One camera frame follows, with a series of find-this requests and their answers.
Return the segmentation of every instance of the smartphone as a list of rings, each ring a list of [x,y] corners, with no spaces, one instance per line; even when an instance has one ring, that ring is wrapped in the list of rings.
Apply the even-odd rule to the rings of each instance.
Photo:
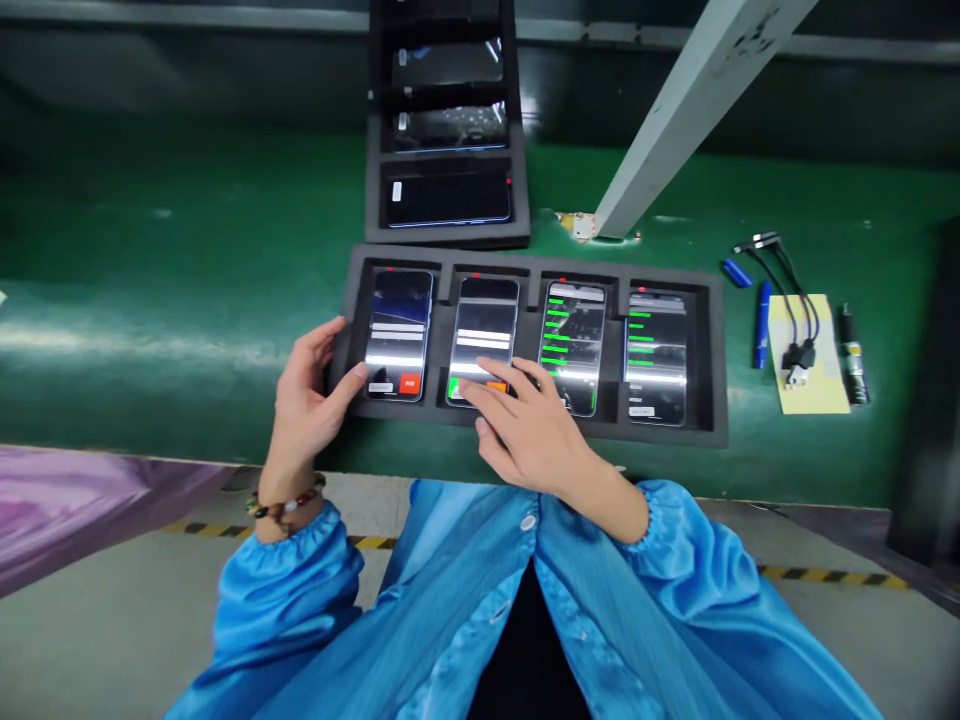
[[[630,422],[683,425],[687,401],[687,309],[683,298],[631,293],[623,347],[623,381],[630,384]]]
[[[400,48],[393,54],[395,88],[497,82],[503,79],[500,38],[477,43],[438,43]]]
[[[519,300],[520,283],[516,280],[473,277],[460,283],[447,382],[450,405],[472,407],[460,395],[460,378],[507,392],[507,384],[477,365],[477,358],[482,355],[511,363]]]
[[[392,119],[395,152],[482,150],[507,145],[507,112],[503,101],[440,110],[401,112]]]
[[[387,227],[476,225],[510,219],[504,171],[385,178]]]
[[[416,402],[423,397],[433,275],[381,270],[373,280],[373,309],[364,362],[364,395],[371,400]]]
[[[565,282],[547,287],[539,362],[553,375],[571,415],[593,417],[597,411],[606,316],[607,293],[602,288]]]

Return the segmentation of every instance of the blue jacket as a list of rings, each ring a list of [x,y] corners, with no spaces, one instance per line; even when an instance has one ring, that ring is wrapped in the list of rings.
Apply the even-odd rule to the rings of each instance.
[[[417,481],[376,606],[340,514],[227,563],[216,651],[169,718],[463,718],[524,569],[597,718],[879,718],[680,486],[641,485],[650,529],[611,540],[556,498]]]

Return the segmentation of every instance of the red button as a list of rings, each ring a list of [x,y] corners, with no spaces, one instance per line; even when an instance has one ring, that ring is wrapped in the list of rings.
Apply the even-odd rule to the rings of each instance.
[[[400,375],[400,394],[419,395],[420,375],[417,373],[402,373]]]

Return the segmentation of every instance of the green workbench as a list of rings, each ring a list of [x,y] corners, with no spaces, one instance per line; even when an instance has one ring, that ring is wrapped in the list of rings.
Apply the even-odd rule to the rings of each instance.
[[[0,443],[262,463],[293,340],[336,315],[363,241],[364,138],[72,121],[0,177]],[[884,507],[917,362],[936,225],[960,176],[694,157],[640,243],[578,244],[544,208],[592,210],[622,150],[528,147],[525,252],[719,272],[777,229],[810,292],[850,302],[874,403],[781,414],[751,369],[756,292],[724,296],[730,445],[594,441],[701,496]],[[748,260],[746,269],[760,277]],[[348,420],[320,465],[493,481],[472,428]]]

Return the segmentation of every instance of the purple cloth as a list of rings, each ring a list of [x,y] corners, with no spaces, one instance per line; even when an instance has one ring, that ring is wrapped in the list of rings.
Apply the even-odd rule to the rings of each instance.
[[[222,465],[0,448],[0,598],[180,519],[232,474]]]

